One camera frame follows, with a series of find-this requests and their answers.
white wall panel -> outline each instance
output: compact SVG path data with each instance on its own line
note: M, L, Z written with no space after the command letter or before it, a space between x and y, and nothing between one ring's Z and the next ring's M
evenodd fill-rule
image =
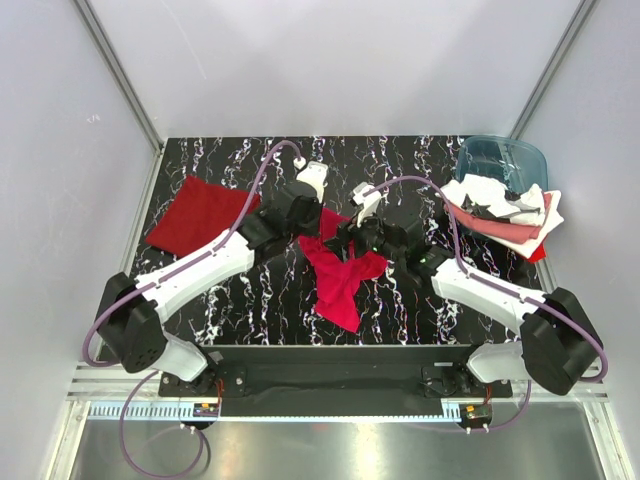
M640 5L599 2L551 83L524 140L547 157L565 223L545 245L560 285L596 326L605 383L640 472Z
M153 152L68 0L0 0L0 471L38 478Z
M92 4L165 137L506 135L578 1Z

metal floor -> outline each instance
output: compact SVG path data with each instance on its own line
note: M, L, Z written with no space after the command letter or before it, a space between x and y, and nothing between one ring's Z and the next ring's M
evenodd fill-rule
M494 423L516 409L499 404ZM140 448L166 422L127 422L126 441L142 468L185 468L197 441L181 431ZM74 480L146 478L122 459L115 421L88 421ZM186 478L215 480L604 479L579 404L533 404L516 425L487 435L445 434L407 424L225 423L206 430L211 445Z

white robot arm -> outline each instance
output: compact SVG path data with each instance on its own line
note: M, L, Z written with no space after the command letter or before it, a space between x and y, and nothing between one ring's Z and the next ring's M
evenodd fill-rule
M167 267L135 279L114 275L98 315L134 289L155 285L116 310L98 329L125 370L155 368L187 382L194 393L209 390L216 365L197 345L164 331L164 323L214 285L281 254L298 235L316 235L327 170L326 165L309 162L294 182L247 215L222 247L218 244L228 231Z
M410 278L425 294L435 293L473 308L500 322L521 340L477 347L454 377L474 384L497 380L535 380L557 395L565 395L581 378L598 353L576 329L557 321L548 310L561 312L602 347L591 322L575 295L557 288L551 294L527 289L493 277L437 246L425 245L423 222L404 213L381 218L376 214L380 193L368 184L352 192L358 213L338 227L336 237L325 244L343 261L367 251L376 252L396 263L396 271ZM434 389L447 394L446 381L431 382ZM465 385L458 385L465 390Z

red towel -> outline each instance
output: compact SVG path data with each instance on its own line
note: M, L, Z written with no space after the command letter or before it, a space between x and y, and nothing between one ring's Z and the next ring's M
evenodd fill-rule
M542 260L543 258L547 258L547 252L544 250L544 245L541 243L538 248L536 248L535 252L531 254L527 261L529 263L536 263Z
M544 207L547 209L547 215L549 214L548 209L550 204L551 194L545 193ZM530 238L538 238L540 230L542 230L542 227L532 225L517 225L515 223L494 222L493 220L476 218L455 205L452 206L456 220L468 229L493 237L503 238L513 243L523 244Z
M189 175L146 242L178 257L189 255L229 228L248 196ZM255 195L248 212L258 205L260 196Z
M323 242L334 237L338 225L346 220L348 218L325 208L320 220L320 237L300 237L298 242L316 271L316 312L345 330L355 332L360 325L360 315L353 296L362 280L377 278L384 273L387 261L368 252L363 257L343 263L327 249Z

black table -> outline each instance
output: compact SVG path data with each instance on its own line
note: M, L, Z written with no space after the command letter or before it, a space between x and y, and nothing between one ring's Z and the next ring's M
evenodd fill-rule
M248 190L269 148L280 138L170 139L145 219L132 274L165 266L175 258L144 243L187 175ZM359 183L379 184L399 175L426 175L437 185L455 171L458 136L289 138L308 160L329 165L325 205L345 216L354 208L347 195ZM263 198L295 177L294 153L279 155L260 187ZM391 188L384 206L419 206L428 238L452 248L442 202L415 183ZM481 270L516 284L539 288L536 269L501 245L465 236L463 252ZM455 302L416 291L393 276L393 268L364 282L356 295L361 325L353 334L314 312L313 267L297 244L246 275L238 275L187 304L167 324L181 338L211 345L373 345L503 342L505 327Z

